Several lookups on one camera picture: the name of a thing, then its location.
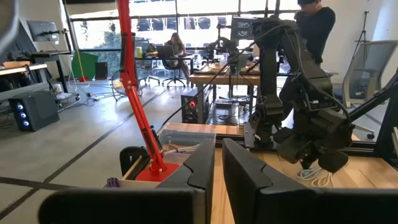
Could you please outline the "clear plastic bin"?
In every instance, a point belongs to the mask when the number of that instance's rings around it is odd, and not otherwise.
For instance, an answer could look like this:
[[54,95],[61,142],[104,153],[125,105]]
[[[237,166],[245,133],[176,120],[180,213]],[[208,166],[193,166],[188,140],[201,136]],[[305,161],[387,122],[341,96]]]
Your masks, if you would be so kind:
[[196,151],[202,142],[215,143],[215,133],[200,133],[166,129],[158,135],[164,154],[189,154]]

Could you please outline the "dark monitor on workbench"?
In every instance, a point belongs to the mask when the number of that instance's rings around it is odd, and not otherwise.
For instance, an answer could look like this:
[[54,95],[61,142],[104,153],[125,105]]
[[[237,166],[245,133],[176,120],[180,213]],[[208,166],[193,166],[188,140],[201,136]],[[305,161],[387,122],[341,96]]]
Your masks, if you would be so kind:
[[256,18],[238,17],[233,16],[231,20],[231,40],[253,40],[254,35],[252,34],[253,26],[252,23]]

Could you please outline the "red lamp stand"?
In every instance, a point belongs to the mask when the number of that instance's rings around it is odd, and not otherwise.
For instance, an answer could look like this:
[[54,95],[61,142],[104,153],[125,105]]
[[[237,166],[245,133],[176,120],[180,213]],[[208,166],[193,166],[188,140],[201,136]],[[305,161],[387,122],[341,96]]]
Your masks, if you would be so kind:
[[148,123],[137,92],[136,66],[134,57],[134,37],[129,16],[129,0],[117,0],[121,28],[121,82],[135,114],[142,137],[147,146],[150,164],[140,171],[137,180],[161,182],[176,171],[179,166],[163,161],[164,153],[155,130]]

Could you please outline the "grey laptop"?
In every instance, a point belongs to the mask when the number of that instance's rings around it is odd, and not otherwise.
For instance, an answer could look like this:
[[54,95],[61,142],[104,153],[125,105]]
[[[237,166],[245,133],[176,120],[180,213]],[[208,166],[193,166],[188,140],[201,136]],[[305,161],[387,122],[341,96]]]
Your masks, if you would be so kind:
[[172,45],[159,45],[157,46],[157,56],[160,58],[174,57],[174,47]]

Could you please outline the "grey monitor on arm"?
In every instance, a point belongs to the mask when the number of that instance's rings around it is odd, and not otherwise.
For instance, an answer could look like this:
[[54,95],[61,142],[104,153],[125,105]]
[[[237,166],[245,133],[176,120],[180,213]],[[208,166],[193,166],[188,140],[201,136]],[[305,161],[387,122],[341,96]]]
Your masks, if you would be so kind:
[[27,21],[27,25],[34,42],[59,41],[59,31],[54,22]]

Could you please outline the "person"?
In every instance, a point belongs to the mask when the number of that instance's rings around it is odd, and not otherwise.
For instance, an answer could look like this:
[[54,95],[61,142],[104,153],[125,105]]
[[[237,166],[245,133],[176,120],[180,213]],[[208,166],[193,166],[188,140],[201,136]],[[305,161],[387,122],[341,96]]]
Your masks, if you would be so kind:
[[295,14],[298,29],[315,65],[320,67],[327,38],[335,24],[335,12],[323,7],[322,0],[297,0],[301,10]]
[[[179,36],[178,33],[174,32],[170,39],[164,43],[164,45],[170,45],[173,47],[174,55],[180,55],[186,53],[186,48]],[[177,62],[170,62],[171,67],[175,67],[175,63],[178,63],[181,71],[183,72],[185,78],[187,79],[187,83],[189,83],[190,69],[184,60],[178,60]]]

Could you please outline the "black computer tower red light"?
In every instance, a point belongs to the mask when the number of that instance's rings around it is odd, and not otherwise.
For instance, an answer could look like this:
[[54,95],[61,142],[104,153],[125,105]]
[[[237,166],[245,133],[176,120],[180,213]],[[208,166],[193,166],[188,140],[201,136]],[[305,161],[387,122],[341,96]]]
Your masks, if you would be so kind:
[[184,92],[180,96],[181,105],[183,106],[181,110],[183,123],[196,124],[198,122],[198,97],[196,96],[197,92],[197,88],[192,88]]

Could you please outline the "black computer tower blue lights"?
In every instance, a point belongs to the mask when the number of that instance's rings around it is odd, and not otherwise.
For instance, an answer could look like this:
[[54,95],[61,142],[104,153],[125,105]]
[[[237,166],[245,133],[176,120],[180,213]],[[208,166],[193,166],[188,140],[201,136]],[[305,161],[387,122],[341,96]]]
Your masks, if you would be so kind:
[[9,99],[13,115],[21,131],[38,131],[60,120],[53,93],[34,91]]

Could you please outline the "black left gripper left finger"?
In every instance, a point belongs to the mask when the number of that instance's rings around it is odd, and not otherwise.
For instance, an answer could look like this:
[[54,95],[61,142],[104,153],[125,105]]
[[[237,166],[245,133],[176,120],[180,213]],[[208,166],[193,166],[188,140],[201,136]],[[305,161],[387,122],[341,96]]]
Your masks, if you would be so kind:
[[70,189],[47,197],[40,224],[210,224],[215,148],[204,140],[154,188]]

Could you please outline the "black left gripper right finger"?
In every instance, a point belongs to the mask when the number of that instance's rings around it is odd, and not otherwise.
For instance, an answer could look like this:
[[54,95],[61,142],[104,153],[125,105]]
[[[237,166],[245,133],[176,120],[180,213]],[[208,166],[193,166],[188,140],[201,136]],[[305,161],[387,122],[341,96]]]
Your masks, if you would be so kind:
[[222,154],[235,224],[398,224],[398,189],[308,188],[229,138]]

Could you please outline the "grey office chair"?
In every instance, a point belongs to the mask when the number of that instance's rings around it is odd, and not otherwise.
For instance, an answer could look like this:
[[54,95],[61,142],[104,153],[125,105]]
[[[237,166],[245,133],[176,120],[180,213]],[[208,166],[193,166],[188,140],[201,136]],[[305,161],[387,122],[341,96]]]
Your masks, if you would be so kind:
[[382,90],[382,74],[398,49],[398,40],[367,42],[361,45],[339,88],[335,98],[346,108],[361,105]]

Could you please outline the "green panel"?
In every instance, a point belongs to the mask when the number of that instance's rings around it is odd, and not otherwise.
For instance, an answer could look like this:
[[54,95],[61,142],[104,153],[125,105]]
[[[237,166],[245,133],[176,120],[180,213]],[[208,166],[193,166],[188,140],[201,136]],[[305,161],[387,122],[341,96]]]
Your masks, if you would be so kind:
[[95,67],[98,56],[86,52],[75,51],[72,58],[72,72],[80,81],[92,80],[95,76]]

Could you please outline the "black office desk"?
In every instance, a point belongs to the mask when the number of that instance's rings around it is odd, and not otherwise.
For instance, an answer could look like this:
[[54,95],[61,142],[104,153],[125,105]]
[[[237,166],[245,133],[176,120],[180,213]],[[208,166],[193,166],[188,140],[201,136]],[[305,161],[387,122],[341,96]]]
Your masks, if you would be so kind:
[[169,88],[169,84],[171,82],[180,82],[183,83],[183,87],[186,87],[186,84],[183,82],[183,78],[179,78],[176,74],[177,71],[179,71],[181,74],[182,72],[182,67],[180,66],[180,62],[182,61],[189,61],[190,62],[190,68],[189,68],[189,73],[188,75],[192,75],[195,71],[195,68],[193,67],[193,62],[194,60],[197,59],[197,55],[192,55],[192,54],[183,54],[183,55],[177,55],[176,57],[143,57],[143,58],[135,58],[135,65],[136,67],[139,68],[147,68],[147,65],[145,65],[145,61],[161,61],[162,65],[166,70],[170,70],[174,72],[173,77],[167,78],[160,82],[160,80],[156,77],[152,77],[150,75],[147,75],[144,79],[148,78],[157,80],[158,84],[162,84],[164,86],[164,82],[168,81],[167,88]]

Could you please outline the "wooden top desk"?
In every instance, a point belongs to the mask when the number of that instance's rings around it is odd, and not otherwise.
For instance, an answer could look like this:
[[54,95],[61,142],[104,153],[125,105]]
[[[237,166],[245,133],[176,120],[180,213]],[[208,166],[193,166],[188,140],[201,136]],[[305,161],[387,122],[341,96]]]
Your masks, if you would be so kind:
[[60,62],[61,55],[71,55],[71,52],[70,51],[36,52],[32,54],[32,59],[34,64],[27,65],[26,63],[22,63],[21,66],[18,67],[0,69],[0,77],[20,74],[20,75],[25,75],[27,78],[29,78],[34,75],[34,72],[37,72],[38,74],[37,83],[0,92],[0,103],[3,103],[14,96],[21,95],[24,93],[31,93],[34,91],[45,90],[45,89],[49,90],[52,86],[45,74],[45,70],[47,69],[46,62],[57,63],[57,69],[62,84],[62,91],[64,93],[67,93],[68,89],[66,86],[65,77],[63,76],[63,70]]

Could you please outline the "wooden workbench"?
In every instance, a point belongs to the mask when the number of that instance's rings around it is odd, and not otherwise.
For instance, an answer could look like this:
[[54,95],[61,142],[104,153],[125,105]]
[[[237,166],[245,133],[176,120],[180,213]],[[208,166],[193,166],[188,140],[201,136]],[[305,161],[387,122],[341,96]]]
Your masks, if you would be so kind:
[[207,85],[226,85],[229,83],[229,78],[235,78],[235,81],[232,81],[234,85],[246,85],[250,86],[259,86],[260,85],[260,76],[259,75],[242,75],[242,76],[229,76],[229,75],[220,75],[215,74],[204,74],[203,72],[196,72],[189,76],[190,82],[195,84],[198,88],[198,124],[204,124],[204,115],[203,115],[203,93],[202,91],[206,88]]

